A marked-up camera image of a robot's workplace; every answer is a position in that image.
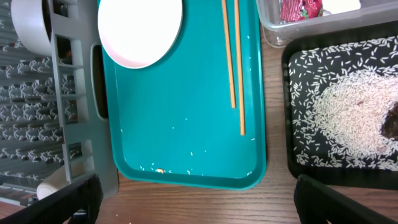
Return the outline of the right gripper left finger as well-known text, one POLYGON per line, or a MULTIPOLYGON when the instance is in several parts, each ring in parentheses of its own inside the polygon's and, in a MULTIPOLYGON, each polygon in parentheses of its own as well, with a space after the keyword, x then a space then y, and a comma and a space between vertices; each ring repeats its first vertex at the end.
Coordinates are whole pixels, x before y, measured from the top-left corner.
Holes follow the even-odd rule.
POLYGON ((102 200, 100 178, 92 174, 1 219, 1 224, 95 223, 102 200))

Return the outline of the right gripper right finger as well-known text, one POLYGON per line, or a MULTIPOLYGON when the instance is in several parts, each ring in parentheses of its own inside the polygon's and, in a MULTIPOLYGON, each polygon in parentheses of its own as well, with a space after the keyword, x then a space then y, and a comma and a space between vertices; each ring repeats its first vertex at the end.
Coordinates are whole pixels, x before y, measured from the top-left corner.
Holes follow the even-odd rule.
POLYGON ((297 178, 294 204, 306 224, 397 224, 307 175, 297 178))

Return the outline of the white cup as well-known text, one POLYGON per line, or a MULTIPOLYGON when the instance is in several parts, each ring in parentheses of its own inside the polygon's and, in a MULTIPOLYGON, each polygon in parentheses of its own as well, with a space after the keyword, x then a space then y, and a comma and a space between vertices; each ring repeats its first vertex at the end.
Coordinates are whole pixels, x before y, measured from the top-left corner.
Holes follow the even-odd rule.
POLYGON ((69 184, 69 181, 66 179, 65 169, 61 167, 38 185, 36 190, 37 198, 42 200, 69 184))

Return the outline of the grey bowl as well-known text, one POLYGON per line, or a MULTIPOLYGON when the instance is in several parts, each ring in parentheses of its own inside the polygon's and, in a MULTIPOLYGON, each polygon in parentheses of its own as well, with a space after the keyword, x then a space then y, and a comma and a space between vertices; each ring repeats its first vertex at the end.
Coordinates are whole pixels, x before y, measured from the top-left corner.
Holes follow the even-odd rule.
POLYGON ((30 52, 51 56, 49 5, 44 0, 12 0, 12 23, 18 38, 30 52))

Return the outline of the red snack wrapper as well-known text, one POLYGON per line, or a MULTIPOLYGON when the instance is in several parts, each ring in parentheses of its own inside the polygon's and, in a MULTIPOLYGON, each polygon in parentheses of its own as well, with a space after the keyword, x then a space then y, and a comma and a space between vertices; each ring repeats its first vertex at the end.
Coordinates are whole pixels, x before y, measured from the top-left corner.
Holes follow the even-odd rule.
POLYGON ((283 21, 297 22, 323 15, 322 0, 283 0, 280 17, 283 21))

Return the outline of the wooden chopstick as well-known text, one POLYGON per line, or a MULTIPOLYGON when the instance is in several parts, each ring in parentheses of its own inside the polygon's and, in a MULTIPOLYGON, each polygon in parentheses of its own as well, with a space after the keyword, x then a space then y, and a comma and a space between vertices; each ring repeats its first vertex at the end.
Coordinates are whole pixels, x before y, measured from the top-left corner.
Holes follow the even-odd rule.
POLYGON ((232 63, 232 56, 231 56, 231 43, 230 43, 230 38, 229 38, 228 10, 227 10, 227 5, 226 5, 226 0, 221 0, 221 8, 222 8, 222 15, 223 15, 224 39, 225 39, 226 58, 227 58, 227 65, 228 65, 229 93, 230 93, 231 107, 232 107, 232 109, 235 109, 236 96, 235 96, 235 89, 234 89, 233 63, 232 63))
POLYGON ((241 36, 240 36, 240 18, 239 18, 239 1, 234 0, 234 26, 236 38, 236 63, 238 72, 238 93, 239 93, 239 125, 240 135, 246 134, 245 114, 244 114, 244 85, 243 85, 243 66, 241 53, 241 36))

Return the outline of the white tissue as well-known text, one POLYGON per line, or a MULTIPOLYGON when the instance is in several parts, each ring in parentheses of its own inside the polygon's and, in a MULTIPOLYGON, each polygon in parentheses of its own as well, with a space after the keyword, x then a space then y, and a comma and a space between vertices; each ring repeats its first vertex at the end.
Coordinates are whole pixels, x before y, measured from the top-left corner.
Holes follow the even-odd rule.
POLYGON ((330 14, 355 11, 361 8, 360 0, 322 0, 323 10, 330 14))

